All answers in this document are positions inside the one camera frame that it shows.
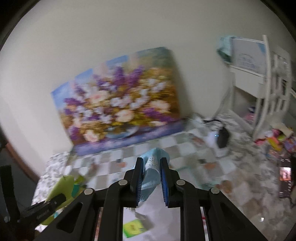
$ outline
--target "painting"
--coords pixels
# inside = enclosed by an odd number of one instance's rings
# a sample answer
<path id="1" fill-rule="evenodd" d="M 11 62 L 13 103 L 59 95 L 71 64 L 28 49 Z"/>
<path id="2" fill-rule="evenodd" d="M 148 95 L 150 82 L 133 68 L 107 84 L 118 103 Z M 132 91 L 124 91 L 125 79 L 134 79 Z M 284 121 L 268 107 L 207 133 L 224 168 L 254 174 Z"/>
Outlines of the painting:
<path id="1" fill-rule="evenodd" d="M 78 155 L 144 142 L 183 130 L 173 59 L 165 47 L 121 56 L 52 91 Z"/>

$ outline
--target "brown wooden edge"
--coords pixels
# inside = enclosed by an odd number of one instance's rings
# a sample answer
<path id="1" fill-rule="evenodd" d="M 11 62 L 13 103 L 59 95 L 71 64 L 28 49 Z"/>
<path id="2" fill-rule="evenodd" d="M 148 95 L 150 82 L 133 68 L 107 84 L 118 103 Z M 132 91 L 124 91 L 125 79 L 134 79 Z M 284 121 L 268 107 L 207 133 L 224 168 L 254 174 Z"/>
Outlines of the brown wooden edge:
<path id="1" fill-rule="evenodd" d="M 30 178 L 33 182 L 37 183 L 39 180 L 39 176 L 34 171 L 32 171 L 32 169 L 26 163 L 24 163 L 24 161 L 21 159 L 18 153 L 14 150 L 12 145 L 8 142 L 5 145 L 5 147 L 9 152 L 10 156 L 15 161 L 15 163 L 18 165 L 18 167 L 26 174 L 28 178 Z"/>

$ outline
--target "wall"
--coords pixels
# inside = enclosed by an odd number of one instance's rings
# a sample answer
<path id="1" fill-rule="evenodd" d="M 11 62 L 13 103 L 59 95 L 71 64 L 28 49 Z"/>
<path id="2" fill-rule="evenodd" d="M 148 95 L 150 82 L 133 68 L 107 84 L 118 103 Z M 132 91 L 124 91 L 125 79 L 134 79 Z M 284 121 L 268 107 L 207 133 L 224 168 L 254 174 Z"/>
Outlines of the wall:
<path id="1" fill-rule="evenodd" d="M 211 115 L 228 86 L 215 52 L 226 34 L 267 34 L 296 56 L 291 35 L 259 0 L 41 0 L 0 52 L 0 123 L 40 174 L 50 155 L 71 148 L 50 92 L 105 60 L 158 46 L 174 52 L 182 114 Z"/>

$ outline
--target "metal bolt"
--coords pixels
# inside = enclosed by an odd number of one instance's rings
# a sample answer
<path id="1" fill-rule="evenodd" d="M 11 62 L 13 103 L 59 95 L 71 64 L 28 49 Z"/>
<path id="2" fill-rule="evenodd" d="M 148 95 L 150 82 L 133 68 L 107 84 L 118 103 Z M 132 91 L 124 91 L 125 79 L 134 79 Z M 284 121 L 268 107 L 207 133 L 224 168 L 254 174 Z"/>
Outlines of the metal bolt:
<path id="1" fill-rule="evenodd" d="M 211 193 L 212 194 L 218 194 L 220 190 L 218 188 L 211 188 Z"/>
<path id="2" fill-rule="evenodd" d="M 84 194 L 85 195 L 89 195 L 89 194 L 92 194 L 93 193 L 93 190 L 91 188 L 87 188 L 84 190 Z"/>
<path id="3" fill-rule="evenodd" d="M 177 185 L 179 185 L 179 186 L 183 186 L 183 185 L 185 184 L 185 181 L 182 180 L 182 179 L 179 179 L 176 183 L 177 183 Z"/>
<path id="4" fill-rule="evenodd" d="M 121 179 L 121 180 L 118 182 L 118 184 L 119 184 L 120 186 L 124 186 L 124 185 L 126 185 L 127 183 L 128 183 L 128 181 L 125 180 L 125 179 Z"/>

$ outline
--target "phone screen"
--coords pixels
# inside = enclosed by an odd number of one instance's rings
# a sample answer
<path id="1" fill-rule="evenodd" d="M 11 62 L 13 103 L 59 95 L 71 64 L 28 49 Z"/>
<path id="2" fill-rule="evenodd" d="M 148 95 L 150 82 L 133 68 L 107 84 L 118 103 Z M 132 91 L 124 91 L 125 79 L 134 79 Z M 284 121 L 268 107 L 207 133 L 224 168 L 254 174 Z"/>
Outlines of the phone screen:
<path id="1" fill-rule="evenodd" d="M 280 197 L 289 197 L 291 191 L 291 161 L 287 158 L 282 158 L 280 162 Z"/>

